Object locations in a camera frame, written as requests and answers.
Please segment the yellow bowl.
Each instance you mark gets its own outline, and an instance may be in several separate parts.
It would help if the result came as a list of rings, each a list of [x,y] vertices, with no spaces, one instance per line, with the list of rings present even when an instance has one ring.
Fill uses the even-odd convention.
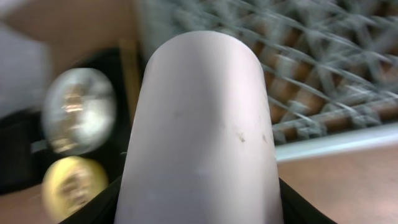
[[[64,157],[46,170],[42,201],[55,222],[61,222],[93,200],[108,186],[99,162],[78,156]]]

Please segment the white tissue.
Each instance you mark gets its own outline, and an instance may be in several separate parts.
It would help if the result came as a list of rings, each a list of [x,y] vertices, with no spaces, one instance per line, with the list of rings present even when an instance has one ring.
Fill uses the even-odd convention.
[[[85,95],[83,111],[79,115],[79,143],[88,148],[101,145],[113,127],[115,116],[116,103],[112,93]]]

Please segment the food scraps and rice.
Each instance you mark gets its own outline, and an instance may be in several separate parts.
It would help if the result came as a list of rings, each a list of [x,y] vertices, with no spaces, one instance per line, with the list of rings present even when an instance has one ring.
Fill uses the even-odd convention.
[[[69,210],[77,210],[90,200],[91,181],[88,177],[72,174],[57,189]]]

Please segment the grey round plate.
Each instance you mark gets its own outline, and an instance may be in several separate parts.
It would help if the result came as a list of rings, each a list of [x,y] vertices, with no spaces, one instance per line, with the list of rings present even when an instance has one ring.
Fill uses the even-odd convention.
[[[109,138],[116,120],[116,94],[105,74],[73,68],[51,84],[42,108],[42,128],[54,152],[80,155]]]

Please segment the pink cup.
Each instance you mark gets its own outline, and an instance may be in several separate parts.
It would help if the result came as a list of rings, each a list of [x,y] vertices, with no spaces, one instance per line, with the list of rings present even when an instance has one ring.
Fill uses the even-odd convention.
[[[240,40],[195,31],[154,52],[114,221],[282,223],[264,74]]]

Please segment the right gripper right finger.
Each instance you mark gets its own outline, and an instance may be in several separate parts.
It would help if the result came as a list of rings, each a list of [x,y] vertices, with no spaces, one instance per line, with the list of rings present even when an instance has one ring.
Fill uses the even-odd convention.
[[[279,184],[285,224],[336,224],[282,179]]]

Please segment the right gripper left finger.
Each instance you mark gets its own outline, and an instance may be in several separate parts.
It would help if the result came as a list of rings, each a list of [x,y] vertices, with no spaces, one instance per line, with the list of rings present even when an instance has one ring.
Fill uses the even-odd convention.
[[[122,176],[60,224],[113,224]]]

